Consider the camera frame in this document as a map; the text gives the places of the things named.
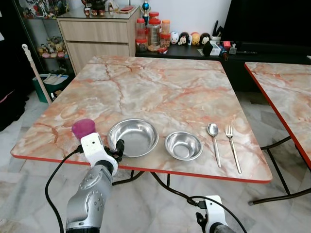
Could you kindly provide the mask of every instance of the metal fork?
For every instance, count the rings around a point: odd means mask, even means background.
[[[234,156],[235,164],[237,165],[238,172],[240,174],[242,174],[240,163],[239,163],[239,160],[238,160],[238,156],[237,156],[237,153],[235,151],[235,147],[234,147],[233,140],[232,140],[233,133],[232,133],[232,126],[231,125],[226,125],[225,126],[225,135],[229,138],[229,141],[230,141],[230,144],[231,144],[231,148],[232,148],[232,151],[233,151],[233,156]]]

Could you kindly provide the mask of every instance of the stainless steel bowl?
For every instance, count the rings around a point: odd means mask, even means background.
[[[127,119],[114,125],[107,139],[111,149],[115,149],[117,141],[123,139],[123,154],[127,157],[140,157],[152,151],[159,140],[159,134],[145,120]]]
[[[165,139],[168,153],[176,159],[190,161],[200,156],[203,151],[202,142],[187,132],[174,132]]]

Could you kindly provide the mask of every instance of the spoon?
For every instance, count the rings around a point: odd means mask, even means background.
[[[220,156],[219,156],[218,146],[216,142],[216,136],[218,134],[217,125],[214,123],[208,124],[207,132],[209,135],[211,135],[214,138],[216,161],[217,161],[218,167],[222,167],[220,164]]]

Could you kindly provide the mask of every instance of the bowl rim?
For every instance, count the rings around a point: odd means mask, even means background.
[[[132,120],[138,120],[138,121],[144,121],[144,122],[146,122],[147,124],[149,124],[149,125],[151,126],[151,128],[153,128],[153,130],[154,130],[154,132],[156,133],[156,135],[155,135],[155,142],[154,142],[154,144],[151,146],[151,148],[150,148],[146,153],[140,154],[140,155],[138,155],[138,156],[127,156],[127,155],[124,154],[124,156],[126,156],[126,157],[128,157],[128,158],[141,157],[141,156],[144,156],[144,155],[150,153],[150,152],[156,147],[157,143],[159,142],[159,133],[158,133],[158,131],[156,130],[156,128],[153,126],[153,124],[151,124],[150,122],[148,122],[148,121],[146,121],[146,120],[144,120],[144,119],[141,119],[141,118],[128,118],[128,119],[124,119],[124,120],[121,120],[121,121],[117,122],[116,124],[114,124],[114,125],[110,128],[110,130],[109,130],[109,132],[108,132],[108,134],[107,134],[107,142],[108,142],[108,145],[109,145],[109,148],[110,148],[110,149],[112,149],[112,148],[113,148],[113,150],[116,149],[115,145],[111,145],[111,144],[110,144],[110,141],[111,141],[111,140],[110,140],[111,132],[112,132],[112,131],[115,129],[115,127],[117,127],[119,124],[121,124],[121,123],[123,123],[123,122],[127,122],[127,121],[132,121]]]
[[[199,144],[200,144],[200,150],[199,150],[199,152],[198,152],[195,156],[193,156],[193,157],[191,157],[191,158],[180,158],[180,157],[176,156],[174,153],[171,153],[170,150],[169,150],[169,148],[168,148],[167,143],[168,143],[169,138],[170,138],[173,134],[176,134],[176,133],[185,133],[185,134],[188,134],[188,135],[191,135],[192,137],[194,137],[194,138],[199,142]],[[182,160],[182,161],[191,161],[191,160],[194,160],[194,159],[196,159],[197,157],[199,157],[199,156],[202,154],[202,151],[203,151],[203,144],[202,144],[201,140],[200,140],[197,136],[195,136],[195,135],[193,135],[193,134],[191,134],[191,133],[189,133],[189,132],[186,132],[186,131],[175,131],[175,132],[170,133],[169,135],[166,136],[164,144],[165,144],[165,149],[166,149],[166,151],[170,154],[170,156],[174,157],[175,159]]]

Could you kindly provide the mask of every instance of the tiled floor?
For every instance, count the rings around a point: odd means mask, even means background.
[[[261,146],[288,136],[272,108],[259,93],[237,93],[243,110]],[[35,95],[30,95],[26,112],[19,121],[0,132],[0,232],[59,232],[56,217],[44,196],[45,183],[56,163],[15,159],[10,150],[47,108]],[[292,141],[273,149],[290,191],[310,187],[311,175]],[[188,195],[219,195],[223,203],[241,220],[249,233],[302,233],[311,227],[311,195],[293,200],[249,206],[256,198],[285,194],[282,184],[266,157],[274,179],[269,184],[247,184],[185,176],[171,176],[171,186]],[[51,198],[63,223],[66,205],[87,166],[63,165],[50,186]],[[116,179],[129,176],[119,170]],[[102,231],[106,233],[199,233],[197,209],[184,199],[160,187],[149,174],[138,180],[113,188],[106,204]],[[229,226],[241,232],[234,219],[226,215]]]

